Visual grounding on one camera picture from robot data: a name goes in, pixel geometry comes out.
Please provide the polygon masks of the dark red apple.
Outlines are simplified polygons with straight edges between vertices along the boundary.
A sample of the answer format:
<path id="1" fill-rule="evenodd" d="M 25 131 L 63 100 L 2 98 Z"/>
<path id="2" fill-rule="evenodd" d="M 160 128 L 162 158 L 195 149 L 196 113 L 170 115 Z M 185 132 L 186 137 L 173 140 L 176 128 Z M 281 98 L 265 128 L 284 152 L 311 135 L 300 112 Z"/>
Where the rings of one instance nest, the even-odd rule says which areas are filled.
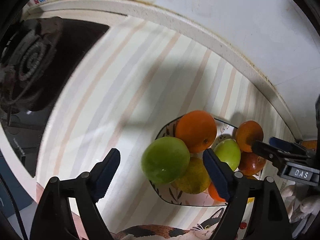
<path id="1" fill-rule="evenodd" d="M 238 169 L 243 175 L 252 176 L 260 172 L 266 164 L 266 159 L 253 152 L 242 152 Z"/>

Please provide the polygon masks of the dark orange tangerine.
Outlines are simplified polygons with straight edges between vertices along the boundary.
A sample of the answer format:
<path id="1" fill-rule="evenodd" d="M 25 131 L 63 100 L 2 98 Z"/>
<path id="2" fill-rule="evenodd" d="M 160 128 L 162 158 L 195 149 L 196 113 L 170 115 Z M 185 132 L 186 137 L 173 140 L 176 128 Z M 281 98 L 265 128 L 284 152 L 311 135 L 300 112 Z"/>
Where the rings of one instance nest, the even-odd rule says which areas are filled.
<path id="1" fill-rule="evenodd" d="M 252 152 L 252 144 L 258 140 L 263 141 L 262 127 L 255 121 L 243 122 L 236 130 L 235 140 L 242 152 Z"/>

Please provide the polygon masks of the yellow-green orange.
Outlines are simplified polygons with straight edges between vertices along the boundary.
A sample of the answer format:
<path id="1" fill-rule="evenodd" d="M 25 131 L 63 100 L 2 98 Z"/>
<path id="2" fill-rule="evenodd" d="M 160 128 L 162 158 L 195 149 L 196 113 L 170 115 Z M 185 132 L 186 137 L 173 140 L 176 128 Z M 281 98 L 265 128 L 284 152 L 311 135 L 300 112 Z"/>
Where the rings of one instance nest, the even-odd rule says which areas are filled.
<path id="1" fill-rule="evenodd" d="M 202 159 L 191 157 L 185 174 L 173 181 L 171 185 L 187 194 L 199 194 L 209 187 L 210 182 L 209 174 Z"/>

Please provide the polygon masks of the small green apple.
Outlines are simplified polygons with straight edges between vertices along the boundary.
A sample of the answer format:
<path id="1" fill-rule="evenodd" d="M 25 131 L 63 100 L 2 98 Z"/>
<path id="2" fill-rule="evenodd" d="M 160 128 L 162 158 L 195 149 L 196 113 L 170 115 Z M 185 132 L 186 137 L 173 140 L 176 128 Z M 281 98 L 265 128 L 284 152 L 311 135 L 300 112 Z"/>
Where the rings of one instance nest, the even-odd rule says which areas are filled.
<path id="1" fill-rule="evenodd" d="M 234 139 L 226 139 L 218 143 L 213 151 L 220 161 L 228 164 L 232 171 L 238 168 L 241 160 L 241 151 Z"/>

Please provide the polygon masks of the bright orange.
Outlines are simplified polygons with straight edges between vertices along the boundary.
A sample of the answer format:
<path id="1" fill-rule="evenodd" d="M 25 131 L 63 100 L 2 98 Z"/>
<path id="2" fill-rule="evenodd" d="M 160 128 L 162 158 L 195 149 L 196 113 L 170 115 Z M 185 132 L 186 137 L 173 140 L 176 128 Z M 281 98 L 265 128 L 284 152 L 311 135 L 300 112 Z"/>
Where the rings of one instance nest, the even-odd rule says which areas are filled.
<path id="1" fill-rule="evenodd" d="M 214 186 L 213 183 L 210 183 L 208 187 L 208 193 L 211 196 L 211 198 L 217 202 L 225 202 L 226 200 L 224 198 L 221 198 Z"/>
<path id="2" fill-rule="evenodd" d="M 191 111 L 182 116 L 176 125 L 175 137 L 181 139 L 190 153 L 209 148 L 217 135 L 215 119 L 206 111 Z"/>

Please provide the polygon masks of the large green apple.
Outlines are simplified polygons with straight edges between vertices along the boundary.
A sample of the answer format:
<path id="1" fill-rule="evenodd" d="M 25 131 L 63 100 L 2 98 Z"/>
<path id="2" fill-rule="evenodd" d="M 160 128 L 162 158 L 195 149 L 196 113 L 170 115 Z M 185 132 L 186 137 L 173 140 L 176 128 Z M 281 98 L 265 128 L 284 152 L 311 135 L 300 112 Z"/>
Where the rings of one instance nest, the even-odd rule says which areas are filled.
<path id="1" fill-rule="evenodd" d="M 184 175 L 190 161 L 185 143 L 175 137 L 153 141 L 141 158 L 142 171 L 154 184 L 170 184 Z"/>

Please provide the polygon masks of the yellow orange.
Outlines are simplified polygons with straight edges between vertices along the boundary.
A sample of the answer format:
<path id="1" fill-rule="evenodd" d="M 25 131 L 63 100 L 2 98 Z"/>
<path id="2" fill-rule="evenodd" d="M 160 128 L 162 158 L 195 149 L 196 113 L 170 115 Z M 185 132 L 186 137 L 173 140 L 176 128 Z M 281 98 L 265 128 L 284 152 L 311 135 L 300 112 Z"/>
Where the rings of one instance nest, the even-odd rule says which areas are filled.
<path id="1" fill-rule="evenodd" d="M 254 197 L 248 198 L 247 204 L 248 204 L 248 203 L 251 203 L 251 202 L 253 202 L 253 201 L 254 201 Z"/>

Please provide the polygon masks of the red cherry tomato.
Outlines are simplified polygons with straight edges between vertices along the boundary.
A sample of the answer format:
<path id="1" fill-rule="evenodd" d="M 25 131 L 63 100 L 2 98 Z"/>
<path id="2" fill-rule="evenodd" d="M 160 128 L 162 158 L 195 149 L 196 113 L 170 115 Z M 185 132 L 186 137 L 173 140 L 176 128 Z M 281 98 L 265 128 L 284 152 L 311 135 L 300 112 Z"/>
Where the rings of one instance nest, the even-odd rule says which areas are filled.
<path id="1" fill-rule="evenodd" d="M 239 228 L 240 228 L 241 230 L 244 230 L 245 228 L 247 228 L 247 223 L 246 223 L 246 222 L 242 222 L 242 223 L 240 224 Z"/>

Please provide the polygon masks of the soy sauce bottle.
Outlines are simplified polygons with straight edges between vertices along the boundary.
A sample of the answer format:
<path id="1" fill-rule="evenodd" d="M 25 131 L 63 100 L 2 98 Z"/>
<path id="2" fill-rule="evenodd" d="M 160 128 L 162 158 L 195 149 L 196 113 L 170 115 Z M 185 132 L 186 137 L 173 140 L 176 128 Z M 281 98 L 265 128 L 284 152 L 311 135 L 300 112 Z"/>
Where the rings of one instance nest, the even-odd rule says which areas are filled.
<path id="1" fill-rule="evenodd" d="M 317 150 L 317 140 L 306 140 L 306 141 L 301 141 L 299 143 L 303 147 L 316 151 Z"/>

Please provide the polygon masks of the oval floral ceramic plate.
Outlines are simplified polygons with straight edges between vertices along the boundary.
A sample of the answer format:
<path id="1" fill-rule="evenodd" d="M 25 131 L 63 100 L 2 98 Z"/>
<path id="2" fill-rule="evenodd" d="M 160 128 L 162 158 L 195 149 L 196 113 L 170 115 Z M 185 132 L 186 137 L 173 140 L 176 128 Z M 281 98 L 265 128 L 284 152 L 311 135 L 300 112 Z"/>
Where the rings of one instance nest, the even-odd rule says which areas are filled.
<path id="1" fill-rule="evenodd" d="M 217 135 L 210 148 L 233 171 L 240 171 L 251 179 L 259 179 L 266 160 L 254 153 L 247 153 L 240 149 L 235 139 L 236 127 L 219 119 L 215 119 L 215 122 Z M 225 205 L 225 200 L 218 195 L 209 178 L 202 156 L 202 152 L 190 155 L 189 166 L 180 179 L 176 179 L 170 184 L 151 183 L 158 196 L 162 200 L 176 205 Z"/>

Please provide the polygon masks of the striped cat table mat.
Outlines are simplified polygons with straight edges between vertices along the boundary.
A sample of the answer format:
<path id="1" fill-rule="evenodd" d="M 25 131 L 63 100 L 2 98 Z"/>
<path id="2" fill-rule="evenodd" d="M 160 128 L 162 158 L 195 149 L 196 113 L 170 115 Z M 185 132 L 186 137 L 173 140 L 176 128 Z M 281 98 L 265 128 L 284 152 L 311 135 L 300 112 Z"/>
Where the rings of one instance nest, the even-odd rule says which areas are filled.
<path id="1" fill-rule="evenodd" d="M 97 204 L 108 229 L 192 228 L 216 208 L 166 203 L 142 173 L 140 158 L 164 125 L 198 109 L 234 126 L 254 120 L 265 140 L 294 140 L 269 101 L 225 59 L 178 32 L 129 18 L 99 40 L 64 87 L 42 138 L 37 192 L 53 176 L 91 170 L 116 148 L 120 165 Z"/>

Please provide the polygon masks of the black gas stove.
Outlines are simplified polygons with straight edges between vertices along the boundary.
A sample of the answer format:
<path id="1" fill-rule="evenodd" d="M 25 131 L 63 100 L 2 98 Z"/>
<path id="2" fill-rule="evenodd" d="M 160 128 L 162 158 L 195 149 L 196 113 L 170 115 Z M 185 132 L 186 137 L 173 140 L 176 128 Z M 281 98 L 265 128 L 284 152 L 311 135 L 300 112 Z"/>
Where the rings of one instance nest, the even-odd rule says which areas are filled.
<path id="1" fill-rule="evenodd" d="M 1 48 L 1 126 L 34 177 L 41 140 L 61 91 L 108 25 L 60 17 L 19 23 Z"/>

